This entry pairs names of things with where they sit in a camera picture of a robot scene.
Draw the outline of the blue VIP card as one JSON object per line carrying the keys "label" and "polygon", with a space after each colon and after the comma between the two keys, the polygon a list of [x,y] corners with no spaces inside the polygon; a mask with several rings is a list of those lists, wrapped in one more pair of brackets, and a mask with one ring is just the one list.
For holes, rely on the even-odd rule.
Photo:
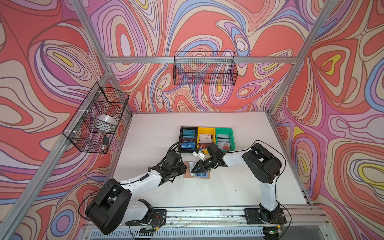
{"label": "blue VIP card", "polygon": [[181,143],[181,149],[183,150],[193,150],[195,148],[196,148],[196,143],[193,143],[193,142]]}

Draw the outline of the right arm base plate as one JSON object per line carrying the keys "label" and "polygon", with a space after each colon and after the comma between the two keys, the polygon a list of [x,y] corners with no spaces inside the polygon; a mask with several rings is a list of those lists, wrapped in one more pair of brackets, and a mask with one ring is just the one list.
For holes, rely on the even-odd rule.
{"label": "right arm base plate", "polygon": [[284,211],[280,206],[277,206],[273,211],[269,211],[263,206],[259,208],[246,208],[244,209],[243,218],[246,219],[249,225],[284,225],[287,223]]}

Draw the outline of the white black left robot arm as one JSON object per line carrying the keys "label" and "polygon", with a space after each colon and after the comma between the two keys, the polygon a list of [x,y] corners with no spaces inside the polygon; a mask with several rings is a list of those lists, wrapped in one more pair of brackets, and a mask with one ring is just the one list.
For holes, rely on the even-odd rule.
{"label": "white black left robot arm", "polygon": [[154,220],[158,220],[159,224],[162,224],[163,221],[154,216],[154,207],[148,201],[139,199],[132,204],[130,201],[166,182],[172,183],[186,171],[187,166],[182,156],[175,150],[169,150],[165,157],[157,165],[149,167],[145,174],[121,182],[108,180],[89,204],[85,214],[104,235],[112,233],[121,223],[153,225]]}

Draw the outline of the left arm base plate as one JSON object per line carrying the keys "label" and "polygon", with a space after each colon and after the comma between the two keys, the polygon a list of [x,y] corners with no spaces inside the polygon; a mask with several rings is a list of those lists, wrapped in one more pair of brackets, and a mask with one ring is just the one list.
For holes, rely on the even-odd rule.
{"label": "left arm base plate", "polygon": [[125,222],[126,226],[140,226],[140,227],[161,227],[166,224],[167,210],[166,209],[154,209],[148,211],[143,219],[132,220]]}

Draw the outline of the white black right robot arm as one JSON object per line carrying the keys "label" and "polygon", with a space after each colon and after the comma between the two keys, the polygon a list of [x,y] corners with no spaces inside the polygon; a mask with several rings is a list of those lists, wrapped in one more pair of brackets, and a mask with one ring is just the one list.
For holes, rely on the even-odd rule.
{"label": "white black right robot arm", "polygon": [[223,152],[215,143],[206,147],[209,158],[205,158],[203,150],[193,151],[199,161],[191,169],[192,174],[207,173],[219,167],[247,165],[261,185],[261,203],[263,210],[273,212],[280,208],[277,199],[277,178],[282,174],[284,165],[281,160],[269,151],[271,146],[256,140],[245,150]]}

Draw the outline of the tan card holder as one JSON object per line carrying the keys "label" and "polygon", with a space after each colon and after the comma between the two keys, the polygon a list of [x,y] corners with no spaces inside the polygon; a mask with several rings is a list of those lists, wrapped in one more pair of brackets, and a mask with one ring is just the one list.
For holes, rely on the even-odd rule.
{"label": "tan card holder", "polygon": [[184,174],[184,178],[192,178],[192,179],[210,179],[210,173],[192,173],[193,167],[196,165],[195,162],[187,161],[185,162],[185,166],[187,167],[186,173]]}

